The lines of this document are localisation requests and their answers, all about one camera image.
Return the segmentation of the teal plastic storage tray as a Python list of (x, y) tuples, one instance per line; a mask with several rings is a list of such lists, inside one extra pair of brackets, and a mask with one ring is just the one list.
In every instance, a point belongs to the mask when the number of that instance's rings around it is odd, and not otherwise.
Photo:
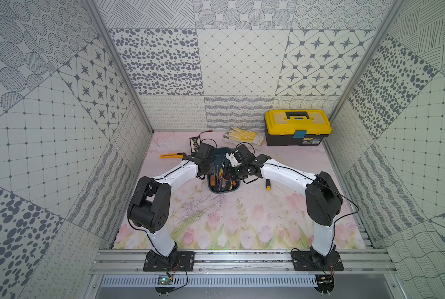
[(241, 181), (236, 181), (236, 177), (230, 176), (232, 164), (226, 158), (226, 154), (230, 151), (231, 148), (218, 148), (215, 157), (212, 159), (207, 182), (210, 191), (213, 193), (230, 193), (237, 190), (241, 185)]

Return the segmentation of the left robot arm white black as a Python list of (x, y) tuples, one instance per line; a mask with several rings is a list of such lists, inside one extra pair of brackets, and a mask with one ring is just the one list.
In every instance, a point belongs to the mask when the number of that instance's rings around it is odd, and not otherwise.
[(143, 231), (156, 255), (170, 258), (177, 252), (176, 242), (165, 228), (170, 216), (173, 191), (211, 170), (217, 148), (201, 143), (199, 149), (182, 159), (180, 164), (154, 178), (139, 179), (127, 209), (127, 220), (135, 230)]

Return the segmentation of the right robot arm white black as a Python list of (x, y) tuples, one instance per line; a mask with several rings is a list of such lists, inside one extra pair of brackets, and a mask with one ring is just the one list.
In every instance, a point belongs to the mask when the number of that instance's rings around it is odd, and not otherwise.
[(286, 166), (266, 154), (256, 156), (245, 144), (225, 154), (229, 162), (226, 174), (231, 181), (243, 181), (250, 176), (276, 182), (305, 194), (307, 214), (313, 221), (314, 259), (328, 259), (335, 252), (335, 228), (341, 219), (346, 199), (337, 189), (332, 177), (322, 171), (306, 173)]

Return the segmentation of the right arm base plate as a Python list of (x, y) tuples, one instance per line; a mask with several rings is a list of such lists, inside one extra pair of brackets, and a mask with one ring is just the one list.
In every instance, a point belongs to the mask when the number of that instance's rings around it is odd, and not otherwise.
[(339, 272), (344, 266), (339, 252), (332, 250), (327, 256), (317, 252), (293, 249), (290, 252), (294, 270), (296, 272)]

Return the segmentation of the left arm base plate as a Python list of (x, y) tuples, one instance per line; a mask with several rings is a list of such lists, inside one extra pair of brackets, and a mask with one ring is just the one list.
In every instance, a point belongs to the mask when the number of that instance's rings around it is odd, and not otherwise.
[(168, 257), (151, 250), (146, 254), (144, 272), (192, 272), (195, 263), (194, 251), (174, 250)]

